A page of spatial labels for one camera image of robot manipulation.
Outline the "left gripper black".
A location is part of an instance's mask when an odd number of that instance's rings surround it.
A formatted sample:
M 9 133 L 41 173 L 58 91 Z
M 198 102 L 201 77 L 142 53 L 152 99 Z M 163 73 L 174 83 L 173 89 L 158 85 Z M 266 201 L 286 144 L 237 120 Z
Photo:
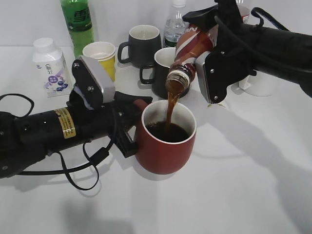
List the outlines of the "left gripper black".
M 112 102 L 103 104 L 99 109 L 88 110 L 82 98 L 72 91 L 67 106 L 75 125 L 76 136 L 68 140 L 69 145 L 76 146 L 108 136 L 124 157 L 135 155 L 138 144 L 130 138 L 128 131 L 141 118 L 142 110 L 134 104 L 136 100 L 150 104 L 153 98 L 116 91 Z

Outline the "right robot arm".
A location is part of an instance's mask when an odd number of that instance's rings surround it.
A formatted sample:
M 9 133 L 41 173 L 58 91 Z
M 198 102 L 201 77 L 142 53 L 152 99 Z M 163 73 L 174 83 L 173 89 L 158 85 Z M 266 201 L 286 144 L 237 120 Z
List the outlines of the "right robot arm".
M 184 21 L 208 31 L 218 26 L 216 46 L 197 59 L 201 94 L 208 103 L 219 103 L 227 87 L 257 72 L 296 83 L 312 94 L 312 38 L 287 30 L 261 8 L 252 9 L 260 22 L 243 22 L 234 0 L 192 11 Z

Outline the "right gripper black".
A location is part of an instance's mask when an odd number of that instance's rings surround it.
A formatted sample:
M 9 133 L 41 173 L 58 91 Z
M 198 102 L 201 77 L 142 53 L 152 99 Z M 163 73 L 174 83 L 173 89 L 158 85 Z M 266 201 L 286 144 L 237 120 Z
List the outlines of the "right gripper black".
M 233 84 L 248 76 L 256 76 L 247 52 L 235 43 L 220 26 L 216 26 L 215 16 L 218 6 L 191 11 L 185 14 L 184 22 L 199 28 L 212 28 L 212 46 L 204 54 L 204 81 L 206 84 Z

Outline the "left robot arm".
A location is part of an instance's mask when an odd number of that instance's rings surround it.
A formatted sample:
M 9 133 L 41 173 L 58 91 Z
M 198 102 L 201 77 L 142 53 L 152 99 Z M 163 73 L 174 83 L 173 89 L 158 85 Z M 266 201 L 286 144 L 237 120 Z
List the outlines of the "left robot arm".
M 124 157 L 133 156 L 138 144 L 128 131 L 140 120 L 137 96 L 116 92 L 113 101 L 89 110 L 72 92 L 64 108 L 22 117 L 0 114 L 0 176 L 59 175 L 63 170 L 29 171 L 28 167 L 51 154 L 92 140 L 109 137 Z

